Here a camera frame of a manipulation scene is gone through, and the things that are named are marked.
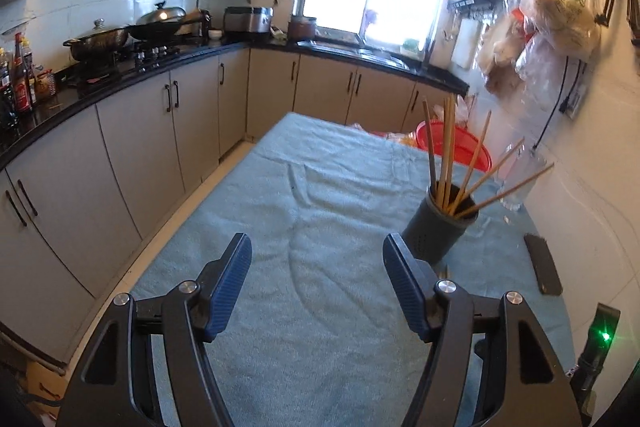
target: gray utensil holder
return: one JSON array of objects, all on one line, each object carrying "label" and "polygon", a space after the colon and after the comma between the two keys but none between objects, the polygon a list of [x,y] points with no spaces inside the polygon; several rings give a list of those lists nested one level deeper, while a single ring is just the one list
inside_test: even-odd
[{"label": "gray utensil holder", "polygon": [[[465,230],[478,219],[478,211],[463,219],[444,214],[435,203],[436,186],[437,182],[431,187],[428,197],[422,200],[414,217],[401,233],[402,239],[414,257],[427,261],[431,266],[439,263]],[[449,201],[453,202],[459,191],[459,187],[451,185]],[[459,204],[458,212],[474,205],[471,197],[466,198]]]}]

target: cutting board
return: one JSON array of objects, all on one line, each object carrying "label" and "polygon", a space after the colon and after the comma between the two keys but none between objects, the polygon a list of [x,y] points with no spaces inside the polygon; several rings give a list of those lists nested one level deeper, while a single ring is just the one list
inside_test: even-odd
[{"label": "cutting board", "polygon": [[463,70],[468,70],[474,61],[480,37],[480,28],[480,21],[472,19],[463,19],[460,24],[458,40],[453,48],[451,62],[459,65]]}]

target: cabinet door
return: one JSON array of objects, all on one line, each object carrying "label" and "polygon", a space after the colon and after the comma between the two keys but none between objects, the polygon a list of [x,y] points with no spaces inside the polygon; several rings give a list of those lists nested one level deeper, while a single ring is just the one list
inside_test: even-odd
[{"label": "cabinet door", "polygon": [[357,66],[345,62],[302,55],[293,110],[344,125],[356,70]]},{"label": "cabinet door", "polygon": [[246,132],[260,139],[293,110],[300,55],[251,50]]},{"label": "cabinet door", "polygon": [[94,298],[29,222],[4,171],[0,171],[0,237],[0,322],[33,347],[68,362]]},{"label": "cabinet door", "polygon": [[140,236],[113,176],[95,106],[56,127],[6,170],[42,237],[100,296]]},{"label": "cabinet door", "polygon": [[187,194],[218,166],[218,57],[171,72],[175,142]]},{"label": "cabinet door", "polygon": [[97,105],[111,166],[143,238],[184,195],[170,93],[162,73]]},{"label": "cabinet door", "polygon": [[358,68],[347,125],[359,123],[369,132],[400,132],[414,84],[402,76]]},{"label": "cabinet door", "polygon": [[402,132],[414,132],[421,121],[424,121],[424,111],[422,109],[422,99],[426,97],[431,111],[431,118],[435,118],[433,112],[434,105],[444,105],[446,93],[435,87],[425,86],[424,84],[415,83],[414,95],[412,96],[409,109],[407,109],[404,123],[402,124]]},{"label": "cabinet door", "polygon": [[219,74],[218,121],[222,156],[244,137],[246,130],[249,50],[221,55]]}]

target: red basket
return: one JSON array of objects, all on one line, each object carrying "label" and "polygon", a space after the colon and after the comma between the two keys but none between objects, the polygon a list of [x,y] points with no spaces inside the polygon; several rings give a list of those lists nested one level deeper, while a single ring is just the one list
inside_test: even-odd
[{"label": "red basket", "polygon": [[[433,153],[442,156],[444,124],[438,120],[431,121],[431,134],[433,134]],[[415,130],[415,140],[418,142],[420,149],[423,151],[429,150],[427,147],[427,131],[424,122],[420,122],[418,128]],[[453,160],[456,163],[462,163],[462,165],[469,165],[474,157],[477,145],[478,138],[466,130],[456,127],[456,150],[453,155]],[[476,169],[487,172],[491,167],[491,155],[489,151],[482,146],[482,150],[476,160]]]}]

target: tile floor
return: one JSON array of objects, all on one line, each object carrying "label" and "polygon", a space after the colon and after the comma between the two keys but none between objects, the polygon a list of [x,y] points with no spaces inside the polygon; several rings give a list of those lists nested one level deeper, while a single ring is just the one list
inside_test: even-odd
[{"label": "tile floor", "polygon": [[236,165],[238,165],[242,159],[251,151],[254,147],[252,143],[241,142],[233,149],[222,161],[220,166],[213,172],[212,175],[207,178],[207,180],[196,189],[196,191],[182,204],[182,206],[176,211],[176,213],[166,222],[164,227],[156,234],[151,242],[147,245],[145,250],[142,251],[140,256],[136,259],[136,261],[132,264],[131,268],[127,271],[126,275],[122,278],[122,280],[118,283],[118,285],[114,288],[110,297],[106,300],[106,302],[100,308],[100,312],[96,315],[91,326],[84,334],[84,337],[80,341],[78,349],[74,353],[69,365],[67,367],[66,375],[64,378],[69,380],[73,371],[76,368],[76,364],[84,350],[84,347],[91,338],[92,333],[94,333],[95,327],[98,325],[100,318],[102,318],[102,314],[107,309],[108,305],[111,302],[111,299],[114,298],[118,293],[129,292],[135,283],[138,281],[139,277],[144,273],[146,268],[151,264],[151,262],[156,258],[156,255],[160,253],[164,245],[167,244],[169,239],[171,239],[175,232],[180,228],[182,223],[184,223],[189,216],[193,213],[193,211],[201,204],[204,199],[209,196],[209,193],[218,185],[222,179],[231,172]]}]

